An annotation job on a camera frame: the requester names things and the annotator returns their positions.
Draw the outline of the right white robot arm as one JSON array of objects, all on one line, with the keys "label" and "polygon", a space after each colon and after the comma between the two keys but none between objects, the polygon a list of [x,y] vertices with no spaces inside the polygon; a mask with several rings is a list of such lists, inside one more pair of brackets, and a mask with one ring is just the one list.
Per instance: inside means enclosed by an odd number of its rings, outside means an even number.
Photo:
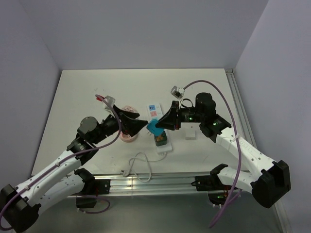
[{"label": "right white robot arm", "polygon": [[183,123],[199,123],[202,134],[236,157],[247,172],[238,172],[220,164],[207,176],[197,176],[192,185],[197,191],[231,187],[249,192],[263,207],[270,208],[291,189],[289,166],[264,155],[234,132],[231,124],[216,113],[216,103],[210,93],[199,93],[195,105],[186,107],[173,101],[169,111],[155,125],[166,130],[178,130]]}]

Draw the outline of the blue triangular plug adapter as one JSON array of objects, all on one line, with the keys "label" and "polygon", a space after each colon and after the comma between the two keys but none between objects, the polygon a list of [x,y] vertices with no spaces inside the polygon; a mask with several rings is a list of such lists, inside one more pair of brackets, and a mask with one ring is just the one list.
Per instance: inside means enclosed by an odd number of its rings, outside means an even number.
[{"label": "blue triangular plug adapter", "polygon": [[158,120],[152,119],[148,125],[146,126],[147,130],[152,133],[154,136],[160,136],[165,130],[163,128],[157,128],[156,124],[158,123]]}]

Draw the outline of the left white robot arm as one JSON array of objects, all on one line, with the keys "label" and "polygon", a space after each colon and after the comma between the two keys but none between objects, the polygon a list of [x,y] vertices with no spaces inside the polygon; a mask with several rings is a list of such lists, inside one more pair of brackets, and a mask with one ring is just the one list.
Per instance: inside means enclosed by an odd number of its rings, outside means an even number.
[{"label": "left white robot arm", "polygon": [[85,117],[77,129],[76,138],[51,164],[28,180],[0,191],[0,217],[10,227],[22,233],[29,229],[39,215],[72,194],[89,194],[94,190],[94,176],[82,168],[99,150],[96,144],[117,133],[134,136],[148,121],[140,120],[138,113],[127,112],[116,106],[111,114],[98,122]]}]

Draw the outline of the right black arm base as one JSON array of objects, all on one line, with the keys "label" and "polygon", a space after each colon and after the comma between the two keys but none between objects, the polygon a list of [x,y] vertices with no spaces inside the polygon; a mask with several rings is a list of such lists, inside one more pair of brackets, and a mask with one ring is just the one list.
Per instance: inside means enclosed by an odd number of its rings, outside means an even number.
[{"label": "right black arm base", "polygon": [[230,185],[221,183],[217,174],[195,176],[195,180],[191,183],[196,188],[196,191],[207,191],[208,199],[212,205],[223,206],[229,191]]}]

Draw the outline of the dark green cube plug adapter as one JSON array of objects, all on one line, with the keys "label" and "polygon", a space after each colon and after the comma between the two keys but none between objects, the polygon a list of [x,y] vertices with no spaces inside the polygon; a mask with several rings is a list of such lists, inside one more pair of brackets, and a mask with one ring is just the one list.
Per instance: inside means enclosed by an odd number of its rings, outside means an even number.
[{"label": "dark green cube plug adapter", "polygon": [[168,142],[168,138],[165,134],[161,134],[159,136],[154,136],[154,139],[155,139],[155,145],[157,147],[164,146]]}]

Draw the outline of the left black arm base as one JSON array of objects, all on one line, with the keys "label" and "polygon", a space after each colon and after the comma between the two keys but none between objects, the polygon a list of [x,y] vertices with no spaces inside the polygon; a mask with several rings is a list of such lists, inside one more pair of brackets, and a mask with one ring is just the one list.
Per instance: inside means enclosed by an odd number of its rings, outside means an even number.
[{"label": "left black arm base", "polygon": [[[110,179],[94,179],[86,182],[82,191],[75,194],[75,203],[78,211],[85,214],[100,214],[106,212],[109,209],[111,202],[102,195],[109,194],[110,183]],[[104,209],[98,211],[88,210],[94,208],[100,201],[106,204]]]}]

